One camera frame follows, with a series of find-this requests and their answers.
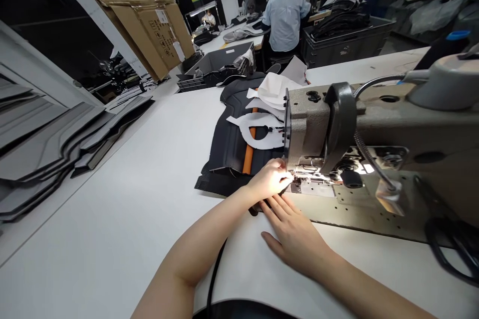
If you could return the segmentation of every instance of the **power cord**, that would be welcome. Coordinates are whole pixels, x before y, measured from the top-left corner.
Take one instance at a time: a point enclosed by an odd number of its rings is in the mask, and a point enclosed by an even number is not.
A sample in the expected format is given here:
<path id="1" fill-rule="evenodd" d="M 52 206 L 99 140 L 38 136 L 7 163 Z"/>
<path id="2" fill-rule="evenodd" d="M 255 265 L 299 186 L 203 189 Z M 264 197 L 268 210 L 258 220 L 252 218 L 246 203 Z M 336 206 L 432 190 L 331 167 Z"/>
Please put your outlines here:
<path id="1" fill-rule="evenodd" d="M 362 85 L 360 88 L 358 88 L 354 92 L 354 98 L 357 100 L 359 98 L 359 95 L 361 95 L 361 93 L 363 93 L 363 91 L 366 90 L 368 87 L 374 86 L 381 82 L 392 81 L 392 80 L 402 80 L 404 79 L 404 77 L 405 77 L 405 74 L 388 75 L 388 76 L 378 77 L 374 80 L 366 82 L 364 85 Z M 379 165 L 374 160 L 373 156 L 371 155 L 368 148 L 364 144 L 364 141 L 361 135 L 359 134 L 358 130 L 354 132 L 354 141 L 356 142 L 356 145 L 358 146 L 359 151 L 361 152 L 363 157 L 374 168 L 378 176 L 380 176 L 386 182 L 388 189 L 392 191 L 396 190 L 396 186 L 391 182 L 391 180 L 386 176 L 384 171 L 379 167 Z"/>
<path id="2" fill-rule="evenodd" d="M 206 301 L 206 318 L 207 319 L 211 319 L 211 299 L 213 296 L 213 287 L 215 286 L 216 273 L 218 272 L 221 256 L 223 255 L 223 250 L 225 249 L 227 240 L 228 238 L 225 240 L 225 242 L 221 246 L 220 252 L 218 253 L 218 257 L 216 258 L 215 267 L 213 268 L 213 274 L 211 275 L 210 289 L 208 290 L 208 299 Z"/>

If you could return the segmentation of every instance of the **person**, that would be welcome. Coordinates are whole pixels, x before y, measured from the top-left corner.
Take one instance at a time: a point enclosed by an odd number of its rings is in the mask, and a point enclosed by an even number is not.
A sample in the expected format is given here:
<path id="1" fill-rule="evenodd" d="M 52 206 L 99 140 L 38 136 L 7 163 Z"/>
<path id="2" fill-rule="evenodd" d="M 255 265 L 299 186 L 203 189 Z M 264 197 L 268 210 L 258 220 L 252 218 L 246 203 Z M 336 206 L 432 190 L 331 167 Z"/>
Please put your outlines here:
<path id="1" fill-rule="evenodd" d="M 279 239 L 262 232 L 268 247 L 285 264 L 321 284 L 357 317 L 433 319 L 341 258 L 286 195 L 277 195 L 293 179 L 284 168 L 283 160 L 270 160 L 246 186 L 196 221 L 170 249 L 131 318 L 190 319 L 195 287 L 243 214 L 259 202 Z"/>
<path id="2" fill-rule="evenodd" d="M 299 44 L 301 19 L 306 18 L 311 4 L 306 0 L 269 0 L 261 28 L 271 28 L 269 44 L 272 55 L 293 51 Z"/>
<path id="3" fill-rule="evenodd" d="M 209 24 L 211 27 L 216 26 L 216 19 L 215 16 L 211 13 L 210 9 L 206 10 L 205 16 L 201 18 L 201 22 L 206 22 Z"/>

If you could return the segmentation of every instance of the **plastic crate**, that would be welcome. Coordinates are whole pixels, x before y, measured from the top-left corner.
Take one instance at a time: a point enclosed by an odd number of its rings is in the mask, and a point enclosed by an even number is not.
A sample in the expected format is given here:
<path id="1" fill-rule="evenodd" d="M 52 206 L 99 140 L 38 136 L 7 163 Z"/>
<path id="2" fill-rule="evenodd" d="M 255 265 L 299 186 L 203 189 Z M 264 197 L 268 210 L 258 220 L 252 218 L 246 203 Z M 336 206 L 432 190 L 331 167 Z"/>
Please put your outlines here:
<path id="1" fill-rule="evenodd" d="M 200 69 L 204 74 L 208 74 L 212 71 L 218 71 L 225 65 L 233 64 L 233 61 L 235 61 L 240 55 L 243 55 L 245 52 L 247 52 L 248 49 L 251 51 L 254 50 L 253 42 L 247 42 L 241 45 L 226 47 L 221 50 L 209 52 L 185 75 L 194 75 L 197 69 Z M 247 75 L 250 68 L 252 68 L 252 64 L 250 64 L 248 60 L 243 59 L 235 73 L 229 72 L 228 76 Z M 178 87 L 180 88 L 181 92 L 201 90 L 204 88 L 215 87 L 217 83 L 226 80 L 226 77 L 227 76 L 221 76 L 220 74 L 213 74 L 211 76 L 205 76 L 197 79 L 182 80 L 178 81 Z"/>
<path id="2" fill-rule="evenodd" d="M 370 17 L 371 26 L 322 40 L 311 37 L 313 26 L 303 30 L 302 55 L 308 68 L 334 65 L 379 55 L 395 21 Z"/>

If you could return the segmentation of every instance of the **sewing machine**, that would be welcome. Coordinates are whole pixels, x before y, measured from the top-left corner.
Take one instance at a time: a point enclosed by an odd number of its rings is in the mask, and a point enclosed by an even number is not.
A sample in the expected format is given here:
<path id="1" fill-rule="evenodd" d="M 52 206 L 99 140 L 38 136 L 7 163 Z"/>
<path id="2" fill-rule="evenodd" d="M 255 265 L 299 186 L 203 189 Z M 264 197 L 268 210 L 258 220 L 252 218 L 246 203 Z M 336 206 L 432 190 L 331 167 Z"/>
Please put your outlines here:
<path id="1" fill-rule="evenodd" d="M 476 53 L 366 84 L 292 90 L 285 100 L 290 190 L 334 205 L 310 201 L 311 220 L 426 242 L 430 208 L 414 184 L 418 176 L 479 226 Z"/>

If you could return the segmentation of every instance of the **light blue shirt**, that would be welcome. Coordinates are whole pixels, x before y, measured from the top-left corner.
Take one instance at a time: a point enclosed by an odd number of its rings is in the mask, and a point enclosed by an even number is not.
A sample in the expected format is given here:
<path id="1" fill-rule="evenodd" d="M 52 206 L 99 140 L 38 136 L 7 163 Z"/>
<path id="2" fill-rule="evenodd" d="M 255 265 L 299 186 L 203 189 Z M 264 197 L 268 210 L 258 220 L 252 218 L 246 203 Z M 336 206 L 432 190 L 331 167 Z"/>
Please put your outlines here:
<path id="1" fill-rule="evenodd" d="M 269 43 L 273 51 L 293 50 L 299 43 L 299 26 L 308 15 L 311 4 L 306 0 L 269 0 L 263 24 L 271 26 Z"/>

